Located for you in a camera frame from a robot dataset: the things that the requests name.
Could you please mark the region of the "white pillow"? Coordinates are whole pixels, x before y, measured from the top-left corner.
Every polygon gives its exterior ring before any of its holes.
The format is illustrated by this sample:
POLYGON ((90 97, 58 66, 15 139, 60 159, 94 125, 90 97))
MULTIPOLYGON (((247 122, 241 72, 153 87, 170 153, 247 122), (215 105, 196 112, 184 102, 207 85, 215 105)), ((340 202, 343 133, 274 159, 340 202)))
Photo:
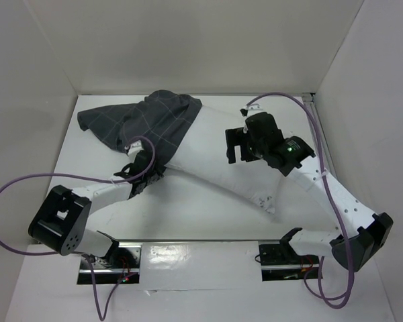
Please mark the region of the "white pillow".
POLYGON ((228 163, 225 131, 241 126, 241 118, 202 106, 166 167, 206 180, 274 214, 279 171, 262 160, 228 163))

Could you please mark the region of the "dark grey checked pillowcase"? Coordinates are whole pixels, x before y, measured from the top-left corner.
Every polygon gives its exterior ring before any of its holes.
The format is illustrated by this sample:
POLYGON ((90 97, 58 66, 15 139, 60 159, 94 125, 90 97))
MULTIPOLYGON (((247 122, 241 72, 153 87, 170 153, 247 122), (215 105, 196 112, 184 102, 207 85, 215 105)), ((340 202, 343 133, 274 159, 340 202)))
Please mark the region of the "dark grey checked pillowcase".
POLYGON ((138 103, 108 105, 78 113, 82 131, 93 135, 111 150, 126 153, 136 136, 149 139, 157 162, 166 165, 202 108, 187 94, 157 90, 138 103))

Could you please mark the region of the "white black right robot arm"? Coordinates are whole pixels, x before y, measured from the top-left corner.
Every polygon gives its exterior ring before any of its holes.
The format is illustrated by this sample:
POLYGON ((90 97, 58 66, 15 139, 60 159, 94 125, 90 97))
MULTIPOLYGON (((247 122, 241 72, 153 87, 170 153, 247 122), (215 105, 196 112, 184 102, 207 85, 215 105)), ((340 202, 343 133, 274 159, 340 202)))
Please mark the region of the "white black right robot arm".
POLYGON ((285 138, 272 115, 250 115, 243 127, 227 129, 225 137, 229 163, 235 163, 236 149, 245 162, 265 161, 305 190, 338 227, 336 231, 292 229, 280 240, 282 260, 294 263, 305 255, 332 257, 343 268, 358 272, 384 246, 392 218, 358 201, 302 138, 285 138))

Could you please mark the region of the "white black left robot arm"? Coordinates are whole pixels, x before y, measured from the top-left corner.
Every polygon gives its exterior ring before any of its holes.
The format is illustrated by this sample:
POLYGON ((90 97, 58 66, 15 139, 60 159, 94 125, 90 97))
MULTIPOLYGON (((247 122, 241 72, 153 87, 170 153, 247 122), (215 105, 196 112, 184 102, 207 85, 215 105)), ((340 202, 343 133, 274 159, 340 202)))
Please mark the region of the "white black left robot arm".
POLYGON ((139 195, 148 185, 161 179, 164 171, 154 152, 141 150, 110 182, 75 189, 55 186, 30 223, 28 234, 62 256, 85 253, 110 268, 119 260, 120 243, 106 233, 87 229, 89 216, 139 195))

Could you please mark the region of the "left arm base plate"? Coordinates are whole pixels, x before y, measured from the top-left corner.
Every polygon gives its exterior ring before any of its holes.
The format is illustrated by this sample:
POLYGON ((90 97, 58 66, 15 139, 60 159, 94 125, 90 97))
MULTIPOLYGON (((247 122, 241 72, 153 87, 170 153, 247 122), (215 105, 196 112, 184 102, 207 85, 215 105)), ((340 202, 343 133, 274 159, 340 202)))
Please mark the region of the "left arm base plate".
POLYGON ((89 255, 81 258, 77 276, 78 285, 92 285, 91 271, 98 285, 138 284, 140 282, 141 245, 119 246, 117 253, 108 262, 105 258, 89 255))

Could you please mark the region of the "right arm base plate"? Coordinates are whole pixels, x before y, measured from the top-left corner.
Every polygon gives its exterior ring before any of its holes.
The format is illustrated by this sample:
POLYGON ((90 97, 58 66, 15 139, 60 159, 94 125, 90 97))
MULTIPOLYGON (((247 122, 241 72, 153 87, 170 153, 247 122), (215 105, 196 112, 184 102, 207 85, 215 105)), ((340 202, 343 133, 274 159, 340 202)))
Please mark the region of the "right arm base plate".
POLYGON ((285 250, 279 242, 259 244, 255 261, 261 266, 263 282, 317 279, 317 256, 299 256, 285 250))

